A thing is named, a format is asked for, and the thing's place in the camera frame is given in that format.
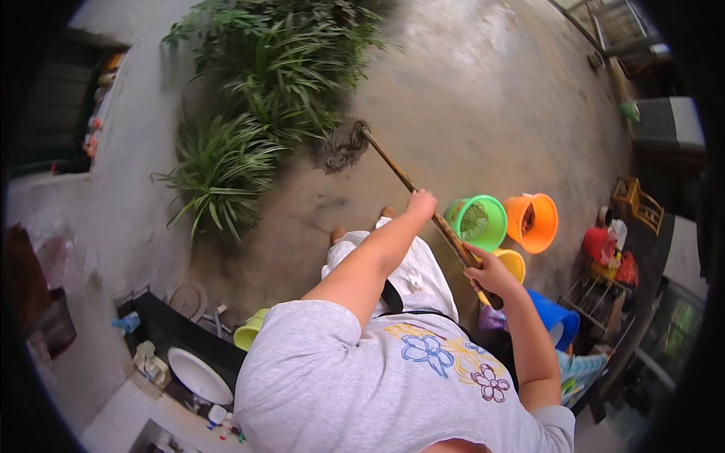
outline red bag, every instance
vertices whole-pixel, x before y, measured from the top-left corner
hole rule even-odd
[[[622,264],[619,266],[614,279],[635,288],[639,285],[639,267],[637,267],[637,262],[634,261],[634,255],[631,252],[622,254]]]

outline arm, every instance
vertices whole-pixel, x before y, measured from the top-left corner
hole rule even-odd
[[[383,225],[352,251],[302,300],[322,299],[352,312],[365,329],[383,292],[385,280],[400,266],[413,239],[430,220],[436,199],[425,189],[410,195],[399,217]]]
[[[468,243],[466,249],[481,258],[483,270],[463,270],[466,277],[498,294],[506,307],[518,377],[518,397],[529,412],[561,404],[561,377],[554,344],[526,289],[493,254]]]

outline yellow bucket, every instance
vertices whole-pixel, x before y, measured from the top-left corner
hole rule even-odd
[[[238,328],[234,332],[234,345],[244,351],[249,351],[252,347],[252,342],[257,336],[257,333],[262,328],[262,324],[265,322],[265,316],[269,313],[270,309],[262,308],[246,320],[246,323]]]
[[[496,248],[493,252],[498,259],[501,260],[506,269],[516,277],[519,283],[523,284],[523,278],[526,277],[526,263],[523,261],[523,257],[516,250]],[[490,305],[488,298],[484,296],[482,292],[478,293],[478,300],[482,304]]]

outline foot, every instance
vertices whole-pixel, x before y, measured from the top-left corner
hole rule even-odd
[[[340,239],[342,239],[342,236],[345,236],[345,233],[347,233],[347,230],[342,227],[333,228],[332,233],[330,233],[332,244],[335,245],[340,242]]]
[[[381,217],[390,217],[391,219],[394,219],[398,217],[398,211],[395,210],[392,206],[385,206],[382,211],[380,211]]]

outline blue bucket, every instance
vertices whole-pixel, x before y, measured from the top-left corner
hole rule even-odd
[[[576,310],[567,310],[536,291],[531,289],[527,291],[546,330],[552,334],[552,337],[560,335],[556,349],[565,351],[579,332],[579,313]]]

